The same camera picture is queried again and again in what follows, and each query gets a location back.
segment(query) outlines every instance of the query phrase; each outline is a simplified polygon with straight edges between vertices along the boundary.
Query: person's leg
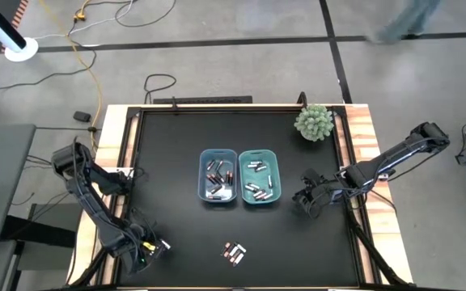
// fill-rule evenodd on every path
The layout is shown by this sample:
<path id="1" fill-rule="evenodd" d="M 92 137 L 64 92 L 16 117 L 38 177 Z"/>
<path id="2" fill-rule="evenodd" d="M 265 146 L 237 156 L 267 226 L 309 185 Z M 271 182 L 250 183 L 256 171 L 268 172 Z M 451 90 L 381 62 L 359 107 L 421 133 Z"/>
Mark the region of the person's leg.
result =
<path id="1" fill-rule="evenodd" d="M 408 33 L 419 36 L 423 33 L 427 20 L 438 7 L 440 0 L 425 0 L 429 3 L 426 9 L 418 16 L 417 21 L 409 28 Z"/>
<path id="2" fill-rule="evenodd" d="M 423 11 L 426 10 L 428 4 L 426 0 L 412 0 L 395 20 L 377 32 L 372 41 L 393 43 L 400 40 L 415 24 L 419 15 L 422 15 Z"/>

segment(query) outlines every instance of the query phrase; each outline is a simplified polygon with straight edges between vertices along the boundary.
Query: blue plastic bin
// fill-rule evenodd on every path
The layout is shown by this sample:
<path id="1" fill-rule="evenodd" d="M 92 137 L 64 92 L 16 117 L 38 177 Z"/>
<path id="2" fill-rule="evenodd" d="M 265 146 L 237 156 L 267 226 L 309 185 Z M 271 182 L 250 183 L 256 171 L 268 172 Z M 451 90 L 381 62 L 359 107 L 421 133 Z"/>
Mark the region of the blue plastic bin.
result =
<path id="1" fill-rule="evenodd" d="M 255 172 L 253 168 L 248 168 L 251 162 L 262 161 L 267 169 Z M 280 183 L 280 171 L 278 170 L 278 162 L 276 154 L 271 150 L 248 150 L 240 154 L 240 187 L 242 189 L 242 198 L 252 205 L 261 205 L 274 202 L 282 195 L 282 184 Z M 271 175 L 272 188 L 269 188 L 268 177 Z M 273 195 L 268 200 L 255 200 L 253 192 L 247 190 L 245 185 L 254 183 L 267 193 Z"/>
<path id="2" fill-rule="evenodd" d="M 208 167 L 209 163 L 215 160 L 215 164 L 212 168 L 208 171 L 206 168 Z M 220 189 L 215 194 L 211 194 L 210 191 L 216 185 L 212 184 L 207 178 L 206 175 L 215 174 L 217 165 L 220 161 L 224 161 L 222 166 L 219 169 L 220 174 L 226 178 L 226 173 L 228 171 L 233 172 L 233 184 L 230 186 L 228 184 L 224 184 L 222 189 Z M 199 160 L 199 186 L 197 189 L 197 194 L 201 199 L 210 203 L 226 203 L 234 200 L 236 198 L 236 169 L 237 169 L 237 154 L 234 150 L 204 150 L 201 153 L 201 157 Z M 208 196 L 221 196 L 224 197 L 221 200 L 211 200 Z"/>

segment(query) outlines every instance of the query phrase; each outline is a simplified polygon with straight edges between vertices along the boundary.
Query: floor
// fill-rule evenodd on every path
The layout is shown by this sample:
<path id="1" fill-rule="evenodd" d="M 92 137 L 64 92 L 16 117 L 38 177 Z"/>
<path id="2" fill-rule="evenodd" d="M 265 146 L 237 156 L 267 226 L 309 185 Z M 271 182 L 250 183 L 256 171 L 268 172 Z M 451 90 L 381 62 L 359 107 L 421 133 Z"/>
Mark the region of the floor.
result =
<path id="1" fill-rule="evenodd" d="M 83 2 L 45 1 L 66 30 Z M 331 27 L 325 25 L 321 2 L 179 0 L 156 24 L 125 28 L 109 21 L 73 36 L 83 44 L 124 45 L 96 48 L 93 70 L 104 93 L 102 116 L 108 104 L 141 103 L 145 77 L 165 73 L 174 75 L 177 84 L 154 93 L 154 98 L 252 95 L 255 103 L 293 103 L 305 91 L 311 102 L 368 103 L 382 150 L 421 122 L 436 122 L 450 135 L 451 146 L 393 182 L 392 195 L 415 282 L 466 289 L 466 166 L 454 159 L 466 124 L 466 2 L 442 1 L 427 28 L 430 37 L 424 40 L 378 46 L 361 37 L 339 38 L 336 62 L 326 36 L 364 36 L 400 13 L 406 1 L 326 0 Z M 171 5 L 172 0 L 140 0 L 122 21 L 149 21 Z M 112 18 L 116 9 L 92 6 L 87 22 Z M 37 0 L 29 2 L 19 31 L 32 37 L 59 33 Z M 242 44 L 246 39 L 264 41 Z M 49 52 L 24 63 L 12 64 L 0 54 L 0 86 L 80 68 L 66 40 L 50 37 L 39 43 Z M 165 44 L 160 48 L 152 43 Z M 91 53 L 81 54 L 90 61 Z M 156 79 L 151 85 L 167 82 Z M 73 112 L 94 113 L 96 104 L 89 74 L 51 78 L 37 86 L 0 91 L 0 124 L 83 128 L 85 124 L 72 119 Z M 75 136 L 85 144 L 90 141 L 84 131 L 40 129 L 31 153 L 48 158 Z M 399 171 L 418 161 L 414 160 Z M 35 195 L 11 212 L 26 217 L 31 203 L 45 203 L 62 191 L 61 180 L 51 171 L 27 169 L 15 203 Z M 51 288 L 62 285 L 65 276 L 66 270 L 61 270 L 24 280 L 27 289 Z"/>

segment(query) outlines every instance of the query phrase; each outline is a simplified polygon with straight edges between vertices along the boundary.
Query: desk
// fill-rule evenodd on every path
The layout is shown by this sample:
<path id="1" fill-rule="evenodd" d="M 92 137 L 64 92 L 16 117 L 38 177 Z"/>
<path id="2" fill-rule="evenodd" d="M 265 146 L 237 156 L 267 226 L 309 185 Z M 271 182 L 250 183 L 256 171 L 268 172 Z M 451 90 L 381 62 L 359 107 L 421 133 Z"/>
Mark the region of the desk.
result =
<path id="1" fill-rule="evenodd" d="M 169 108 L 171 105 L 110 105 L 108 106 L 107 114 L 104 120 L 104 127 L 100 136 L 99 150 L 96 154 L 96 163 L 102 167 L 117 167 L 120 152 L 124 150 L 124 165 L 129 166 L 131 163 L 133 144 L 135 133 L 138 126 L 138 119 L 133 118 L 130 122 L 129 136 L 122 145 L 124 136 L 124 128 L 127 117 L 128 107 L 153 107 L 153 108 Z M 180 105 L 183 107 L 192 107 L 195 105 Z M 199 105 L 203 106 L 220 106 L 220 105 Z M 264 106 L 263 104 L 236 104 L 228 106 L 249 107 L 249 106 Z M 272 107 L 289 107 L 301 106 L 300 104 L 266 104 Z M 379 155 L 379 147 L 377 144 L 375 131 L 371 121 L 370 110 L 367 105 L 353 104 L 345 105 L 345 111 L 348 120 L 350 131 L 350 141 L 354 148 L 354 157 L 359 161 L 369 160 Z M 349 151 L 346 145 L 344 131 L 341 130 L 340 119 L 336 118 L 339 142 L 341 145 L 341 156 L 345 165 L 350 164 Z M 375 190 L 391 200 L 386 183 L 377 183 Z M 103 198 L 106 205 L 110 204 L 110 197 Z M 115 214 L 121 214 L 122 200 L 117 202 Z M 384 202 L 372 195 L 369 195 L 366 203 L 368 218 L 371 226 L 372 238 L 381 255 L 386 259 L 389 265 L 394 268 L 396 273 L 406 281 L 412 281 L 409 271 L 409 265 L 405 254 L 404 245 L 400 235 L 398 221 L 393 210 Z M 74 266 L 74 275 L 71 281 L 75 281 L 82 274 L 84 269 L 89 265 L 93 255 L 100 249 L 100 244 L 97 243 L 93 247 L 95 239 L 95 226 L 91 219 L 83 213 L 80 225 L 78 227 L 78 243 L 77 243 L 77 258 Z M 367 282 L 372 282 L 372 270 L 370 260 L 364 247 L 359 243 L 361 257 L 363 261 L 363 271 Z M 114 259 L 108 257 L 104 265 L 103 284 L 112 282 L 112 266 Z"/>

